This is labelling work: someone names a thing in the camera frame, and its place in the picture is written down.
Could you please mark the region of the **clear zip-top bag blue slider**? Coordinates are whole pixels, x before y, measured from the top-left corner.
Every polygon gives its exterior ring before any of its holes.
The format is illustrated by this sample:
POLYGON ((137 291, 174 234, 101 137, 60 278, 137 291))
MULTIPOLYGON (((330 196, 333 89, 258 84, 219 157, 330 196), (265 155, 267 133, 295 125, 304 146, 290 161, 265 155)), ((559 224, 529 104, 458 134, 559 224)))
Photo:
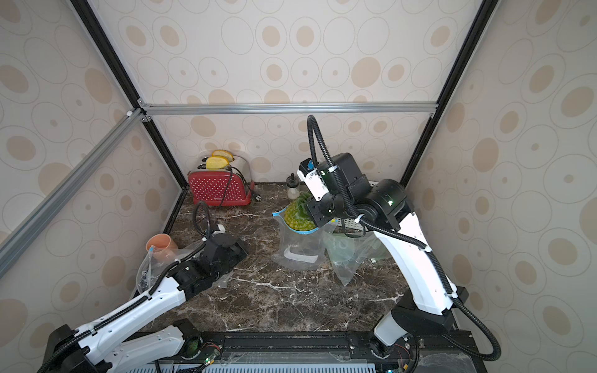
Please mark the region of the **clear zip-top bag blue slider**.
POLYGON ((173 278, 190 299, 223 281, 246 257, 242 242, 228 236, 203 239, 182 250, 152 248, 136 275, 137 292, 157 293, 162 281, 173 278))

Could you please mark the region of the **orange plastic cup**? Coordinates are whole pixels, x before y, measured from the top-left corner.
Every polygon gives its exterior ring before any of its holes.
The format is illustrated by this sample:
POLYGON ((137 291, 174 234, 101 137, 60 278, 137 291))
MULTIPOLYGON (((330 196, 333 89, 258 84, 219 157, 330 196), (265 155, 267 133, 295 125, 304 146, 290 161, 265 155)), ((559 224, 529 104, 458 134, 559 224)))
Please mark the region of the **orange plastic cup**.
POLYGON ((169 235, 161 233, 153 236, 146 243, 146 250, 152 254, 155 260, 165 263, 176 259, 178 245, 169 235))

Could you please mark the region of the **blue-zip bag with pineapple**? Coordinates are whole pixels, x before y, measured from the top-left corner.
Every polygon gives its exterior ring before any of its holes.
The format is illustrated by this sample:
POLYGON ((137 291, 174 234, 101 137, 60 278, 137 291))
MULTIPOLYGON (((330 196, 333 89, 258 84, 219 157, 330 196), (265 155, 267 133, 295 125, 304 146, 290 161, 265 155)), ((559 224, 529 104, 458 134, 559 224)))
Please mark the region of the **blue-zip bag with pineapple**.
POLYGON ((284 220, 286 208, 274 212, 272 217, 279 225, 279 250, 272 256, 272 260, 290 270, 316 270, 326 261, 326 245, 323 242, 325 234, 334 231, 332 224, 309 231, 296 231, 284 220))

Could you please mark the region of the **red toaster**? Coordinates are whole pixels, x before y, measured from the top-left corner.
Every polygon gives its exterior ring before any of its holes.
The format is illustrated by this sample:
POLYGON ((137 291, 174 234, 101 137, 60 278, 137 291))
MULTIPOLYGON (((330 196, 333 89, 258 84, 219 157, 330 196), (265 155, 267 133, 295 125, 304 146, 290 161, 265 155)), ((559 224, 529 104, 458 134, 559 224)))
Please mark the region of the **red toaster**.
POLYGON ((253 198, 254 182, 233 170, 197 170, 188 174, 195 204, 210 207, 247 206, 253 198))

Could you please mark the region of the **rear yellow toast slice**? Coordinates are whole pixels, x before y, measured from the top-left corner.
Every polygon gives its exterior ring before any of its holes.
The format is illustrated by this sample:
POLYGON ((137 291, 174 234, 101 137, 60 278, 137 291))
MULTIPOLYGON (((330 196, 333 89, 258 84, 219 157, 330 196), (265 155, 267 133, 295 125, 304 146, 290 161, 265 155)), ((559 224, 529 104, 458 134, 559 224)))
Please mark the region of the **rear yellow toast slice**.
POLYGON ((231 152, 223 150, 223 149, 214 150, 212 152, 211 156, 218 156, 218 157, 225 158, 225 159, 227 159, 227 161, 229 163, 231 163, 235 160, 235 157, 231 152))

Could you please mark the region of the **green-zip bag with pineapple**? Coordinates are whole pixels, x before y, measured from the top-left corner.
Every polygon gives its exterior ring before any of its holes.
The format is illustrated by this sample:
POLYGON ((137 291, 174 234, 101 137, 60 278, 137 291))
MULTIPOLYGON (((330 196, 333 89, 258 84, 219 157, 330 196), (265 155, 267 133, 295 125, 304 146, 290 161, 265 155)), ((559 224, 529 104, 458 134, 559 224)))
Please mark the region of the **green-zip bag with pineapple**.
POLYGON ((387 248, 372 232, 367 232, 359 238, 324 233, 323 245, 334 273, 343 286, 348 286, 362 264, 374 264, 390 258, 387 248))

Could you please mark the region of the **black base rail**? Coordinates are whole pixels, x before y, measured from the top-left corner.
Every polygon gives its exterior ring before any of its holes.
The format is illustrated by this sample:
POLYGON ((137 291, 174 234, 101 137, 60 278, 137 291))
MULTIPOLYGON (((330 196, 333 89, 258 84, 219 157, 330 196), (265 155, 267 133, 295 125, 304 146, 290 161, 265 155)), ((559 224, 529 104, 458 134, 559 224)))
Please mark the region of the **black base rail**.
POLYGON ((102 372, 484 372, 441 337, 404 337, 374 353, 361 332, 134 334, 99 360, 102 372))

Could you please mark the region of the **small bottle black cap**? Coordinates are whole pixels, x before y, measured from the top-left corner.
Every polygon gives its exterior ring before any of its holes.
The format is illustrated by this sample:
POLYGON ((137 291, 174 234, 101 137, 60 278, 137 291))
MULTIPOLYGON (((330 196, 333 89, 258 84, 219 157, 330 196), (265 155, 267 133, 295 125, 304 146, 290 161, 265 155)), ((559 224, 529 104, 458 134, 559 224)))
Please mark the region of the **small bottle black cap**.
POLYGON ((289 200, 296 200, 300 196, 300 182, 298 177, 292 173, 286 179, 287 197, 289 200))

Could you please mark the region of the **right black frame post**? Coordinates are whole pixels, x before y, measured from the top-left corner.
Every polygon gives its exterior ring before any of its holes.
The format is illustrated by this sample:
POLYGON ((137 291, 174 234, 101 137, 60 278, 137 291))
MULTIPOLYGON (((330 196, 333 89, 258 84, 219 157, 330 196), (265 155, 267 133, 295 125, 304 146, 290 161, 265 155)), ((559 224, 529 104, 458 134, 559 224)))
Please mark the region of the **right black frame post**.
POLYGON ((490 23, 491 17, 494 15, 494 11, 498 7, 498 0, 484 0, 480 3, 480 7, 475 15, 471 27, 466 34, 463 45, 456 56, 456 60, 449 71, 446 82, 442 87, 437 99, 437 108, 433 115, 430 116, 425 124, 424 130, 421 137, 414 148, 412 157, 410 157, 407 167, 404 170, 404 174, 400 179, 400 184, 403 187, 408 186, 410 183, 419 163, 421 162, 424 152, 427 149, 432 137, 438 127, 439 121, 442 119, 442 115, 446 112, 450 100, 456 91, 456 88, 463 77, 463 74, 468 66, 470 59, 474 55, 477 49, 488 23, 490 23))

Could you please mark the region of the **white perforated plastic basket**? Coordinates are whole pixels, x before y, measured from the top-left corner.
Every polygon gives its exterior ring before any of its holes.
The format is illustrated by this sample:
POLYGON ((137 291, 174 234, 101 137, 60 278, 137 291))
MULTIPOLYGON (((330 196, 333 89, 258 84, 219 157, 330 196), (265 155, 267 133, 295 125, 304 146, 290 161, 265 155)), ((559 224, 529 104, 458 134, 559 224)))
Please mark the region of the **white perforated plastic basket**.
POLYGON ((375 208, 373 208, 373 206, 365 199, 378 184, 378 181, 368 181, 365 177, 348 184, 348 186, 345 188, 346 194, 348 195, 348 199, 351 201, 351 205, 355 209, 359 210, 359 213, 357 213, 355 216, 350 215, 348 209, 345 207, 345 199, 343 199, 341 193, 338 193, 338 195, 334 198, 334 214, 336 214, 336 216, 331 220, 331 222, 341 226, 343 229, 348 228, 350 231, 364 232, 366 228, 362 224, 356 222, 355 219, 359 214, 362 213, 367 213, 368 217, 372 220, 376 219, 377 212, 375 208))

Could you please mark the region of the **left black frame post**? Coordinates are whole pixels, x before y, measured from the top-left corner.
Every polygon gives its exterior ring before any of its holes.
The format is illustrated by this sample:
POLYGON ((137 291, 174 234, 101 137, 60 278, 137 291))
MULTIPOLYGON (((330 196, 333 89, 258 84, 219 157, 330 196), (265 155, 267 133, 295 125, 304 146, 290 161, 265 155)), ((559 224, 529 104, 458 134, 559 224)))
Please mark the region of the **left black frame post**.
POLYGON ((141 96, 137 90, 137 87, 133 83, 121 59, 118 57, 116 50, 113 48, 113 45, 110 42, 106 32, 104 31, 104 28, 102 28, 98 18, 96 17, 93 6, 88 1, 83 0, 71 0, 68 1, 68 4, 73 7, 76 15, 81 20, 82 25, 95 44, 95 47, 101 54, 113 77, 115 77, 118 87, 132 105, 132 108, 140 109, 141 113, 146 115, 146 119, 143 120, 146 132, 148 133, 152 143, 157 148, 164 162, 168 166, 169 171, 172 173, 174 179, 182 189, 188 189, 187 178, 185 175, 183 175, 180 167, 177 164, 177 161, 174 159, 172 152, 166 144, 158 127, 155 125, 153 119, 149 118, 146 110, 141 106, 141 96))

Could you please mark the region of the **yellow toast slice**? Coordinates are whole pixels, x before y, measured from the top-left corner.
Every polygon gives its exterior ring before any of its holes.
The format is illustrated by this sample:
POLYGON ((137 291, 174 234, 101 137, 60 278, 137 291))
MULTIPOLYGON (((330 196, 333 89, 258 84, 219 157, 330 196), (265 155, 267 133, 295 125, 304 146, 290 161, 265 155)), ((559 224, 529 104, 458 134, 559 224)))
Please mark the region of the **yellow toast slice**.
POLYGON ((205 161, 205 169, 207 170, 220 170, 226 169, 229 166, 230 161, 220 155, 213 155, 207 158, 205 161))
POLYGON ((218 156, 218 157, 225 158, 225 159, 227 159, 227 161, 229 163, 231 163, 235 160, 235 157, 231 152, 223 150, 223 149, 214 150, 212 152, 211 156, 218 156))

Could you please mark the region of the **horizontal aluminium frame bar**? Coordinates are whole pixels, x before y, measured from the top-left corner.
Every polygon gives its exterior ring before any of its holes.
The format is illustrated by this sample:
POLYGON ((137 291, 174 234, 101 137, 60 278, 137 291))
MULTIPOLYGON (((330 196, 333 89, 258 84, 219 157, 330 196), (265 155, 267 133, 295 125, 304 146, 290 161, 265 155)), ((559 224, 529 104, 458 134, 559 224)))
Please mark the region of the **horizontal aluminium frame bar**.
POLYGON ((434 113, 435 102, 302 104, 145 104, 149 115, 282 115, 316 113, 434 113))

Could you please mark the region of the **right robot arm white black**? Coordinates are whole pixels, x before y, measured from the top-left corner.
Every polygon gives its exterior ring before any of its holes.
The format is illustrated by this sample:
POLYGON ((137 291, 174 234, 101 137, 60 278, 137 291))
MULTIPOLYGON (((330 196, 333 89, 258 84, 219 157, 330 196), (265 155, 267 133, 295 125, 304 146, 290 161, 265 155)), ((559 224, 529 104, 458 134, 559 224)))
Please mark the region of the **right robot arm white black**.
POLYGON ((432 249, 405 189, 396 180, 370 183, 349 153, 333 160, 339 182, 326 163, 315 166, 306 159, 298 167, 298 177, 312 194, 307 202, 309 217, 318 227, 335 218, 352 219, 358 225, 369 222, 366 230, 388 250, 409 287, 373 329, 371 348, 384 355, 385 348, 407 335, 448 334, 454 324, 453 312, 468 293, 438 273, 438 261, 430 258, 432 249))

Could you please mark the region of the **left diagonal aluminium frame bar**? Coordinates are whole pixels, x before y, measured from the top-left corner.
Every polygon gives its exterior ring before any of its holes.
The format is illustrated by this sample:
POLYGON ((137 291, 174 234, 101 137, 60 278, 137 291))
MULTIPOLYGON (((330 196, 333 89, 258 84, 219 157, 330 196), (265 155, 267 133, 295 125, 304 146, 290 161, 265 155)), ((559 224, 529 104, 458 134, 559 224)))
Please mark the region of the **left diagonal aluminium frame bar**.
POLYGON ((1 245, 1 275, 4 276, 32 245, 54 217, 113 152, 130 130, 141 122, 142 109, 127 113, 102 141, 65 177, 1 245))

